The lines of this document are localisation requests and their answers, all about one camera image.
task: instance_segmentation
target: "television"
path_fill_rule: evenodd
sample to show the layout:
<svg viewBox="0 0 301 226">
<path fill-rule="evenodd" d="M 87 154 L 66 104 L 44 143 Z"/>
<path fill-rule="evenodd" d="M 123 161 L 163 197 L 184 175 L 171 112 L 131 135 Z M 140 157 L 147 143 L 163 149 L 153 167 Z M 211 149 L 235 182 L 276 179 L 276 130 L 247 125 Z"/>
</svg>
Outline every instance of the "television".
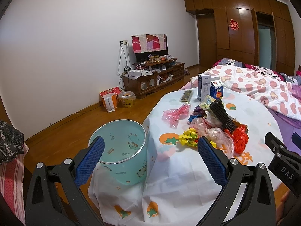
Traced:
<svg viewBox="0 0 301 226">
<path fill-rule="evenodd" d="M 133 50 L 137 63 L 149 60 L 148 56 L 168 54 L 166 34 L 133 35 Z"/>
</svg>

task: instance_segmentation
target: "white tablecloth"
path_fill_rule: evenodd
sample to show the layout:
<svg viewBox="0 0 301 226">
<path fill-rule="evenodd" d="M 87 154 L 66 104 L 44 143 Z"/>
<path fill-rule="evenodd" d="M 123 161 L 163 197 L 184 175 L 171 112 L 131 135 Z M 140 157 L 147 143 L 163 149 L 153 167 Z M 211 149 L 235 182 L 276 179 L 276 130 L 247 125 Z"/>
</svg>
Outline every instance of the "white tablecloth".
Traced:
<svg viewBox="0 0 301 226">
<path fill-rule="evenodd" d="M 193 91 L 190 113 L 200 103 L 198 90 Z M 178 135 L 189 127 L 188 116 L 179 121 L 177 129 L 162 121 L 164 110 L 182 105 L 179 99 L 183 92 L 163 96 L 143 123 L 149 132 L 146 184 L 122 185 L 97 164 L 88 194 L 105 222 L 126 226 L 194 226 L 218 196 L 222 187 L 214 183 L 197 149 L 174 144 Z M 272 132 L 282 141 L 273 116 L 262 104 L 228 89 L 224 89 L 222 101 L 228 107 L 227 113 L 249 129 L 246 149 L 241 155 L 234 153 L 235 158 L 245 165 L 262 162 L 268 166 L 274 154 L 264 143 L 266 133 Z M 275 190 L 281 181 L 272 173 L 270 177 Z M 225 220 L 234 216 L 244 189 L 245 184 L 241 185 Z"/>
</svg>

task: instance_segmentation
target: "wooden floor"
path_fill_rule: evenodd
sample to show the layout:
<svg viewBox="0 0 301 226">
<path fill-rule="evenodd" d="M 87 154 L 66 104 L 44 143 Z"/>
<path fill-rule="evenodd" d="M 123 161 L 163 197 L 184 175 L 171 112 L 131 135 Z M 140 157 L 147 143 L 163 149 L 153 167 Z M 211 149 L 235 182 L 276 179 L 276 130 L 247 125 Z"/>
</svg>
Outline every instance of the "wooden floor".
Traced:
<svg viewBox="0 0 301 226">
<path fill-rule="evenodd" d="M 25 166 L 33 172 L 37 163 L 41 161 L 49 166 L 60 164 L 65 158 L 74 158 L 79 150 L 87 147 L 88 141 L 94 131 L 110 121 L 131 119 L 142 124 L 153 107 L 165 94 L 179 90 L 190 81 L 190 77 L 197 76 L 198 73 L 202 73 L 205 70 L 199 66 L 189 69 L 190 75 L 185 76 L 184 80 L 180 80 L 171 86 L 150 94 L 144 99 L 135 100 L 135 104 L 131 108 L 118 106 L 115 112 L 108 113 L 104 106 L 100 106 L 45 133 L 39 139 L 33 141 L 28 139 L 26 144 L 30 149 L 24 159 Z M 81 190 L 92 208 L 99 215 L 98 209 L 88 197 L 89 184 L 90 180 L 87 184 L 81 186 Z M 277 202 L 279 202 L 286 190 L 287 188 L 284 186 L 275 193 Z M 61 186 L 59 186 L 58 191 L 64 201 L 68 203 Z"/>
</svg>

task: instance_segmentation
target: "orange fruit print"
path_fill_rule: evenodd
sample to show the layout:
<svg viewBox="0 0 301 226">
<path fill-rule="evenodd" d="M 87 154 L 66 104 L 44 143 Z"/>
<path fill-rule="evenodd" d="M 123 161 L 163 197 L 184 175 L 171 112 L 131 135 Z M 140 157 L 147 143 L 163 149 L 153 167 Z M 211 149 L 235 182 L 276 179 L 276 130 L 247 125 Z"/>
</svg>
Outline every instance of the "orange fruit print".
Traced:
<svg viewBox="0 0 301 226">
<path fill-rule="evenodd" d="M 123 210 L 119 205 L 115 205 L 114 207 L 122 218 L 128 217 L 131 214 L 130 211 Z"/>
<path fill-rule="evenodd" d="M 231 110 L 231 111 L 236 110 L 236 106 L 234 104 L 231 104 L 231 103 L 226 104 L 226 108 L 228 110 Z"/>
<path fill-rule="evenodd" d="M 176 133 L 164 133 L 159 137 L 159 141 L 162 144 L 176 144 L 176 142 L 179 140 L 179 135 Z"/>
<path fill-rule="evenodd" d="M 151 217 L 155 217 L 159 215 L 159 208 L 157 203 L 151 201 L 146 209 L 147 214 Z"/>
</svg>

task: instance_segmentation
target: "tv cabinet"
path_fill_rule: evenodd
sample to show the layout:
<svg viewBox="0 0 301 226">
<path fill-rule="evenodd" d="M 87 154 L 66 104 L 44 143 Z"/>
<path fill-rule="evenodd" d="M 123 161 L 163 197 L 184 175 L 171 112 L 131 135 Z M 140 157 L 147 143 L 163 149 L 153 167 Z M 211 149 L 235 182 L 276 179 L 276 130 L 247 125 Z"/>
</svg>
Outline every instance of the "tv cabinet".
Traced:
<svg viewBox="0 0 301 226">
<path fill-rule="evenodd" d="M 128 91 L 132 91 L 133 93 L 135 93 L 137 98 L 141 99 L 141 98 L 145 98 L 148 94 L 157 92 L 162 88 L 165 88 L 181 79 L 184 79 L 184 63 L 176 62 L 174 65 L 169 65 L 170 62 L 176 60 L 177 59 L 171 59 L 166 61 L 145 64 L 146 66 L 166 64 L 166 70 L 162 70 L 160 73 L 153 72 L 154 73 L 153 75 L 140 76 L 135 80 L 128 78 L 126 76 L 122 76 L 125 89 Z M 168 74 L 168 73 L 173 75 L 173 79 L 157 85 L 157 76 Z M 154 86 L 150 85 L 150 81 L 152 79 L 154 79 L 155 81 Z M 147 88 L 142 89 L 141 87 L 142 85 L 147 86 Z"/>
</svg>

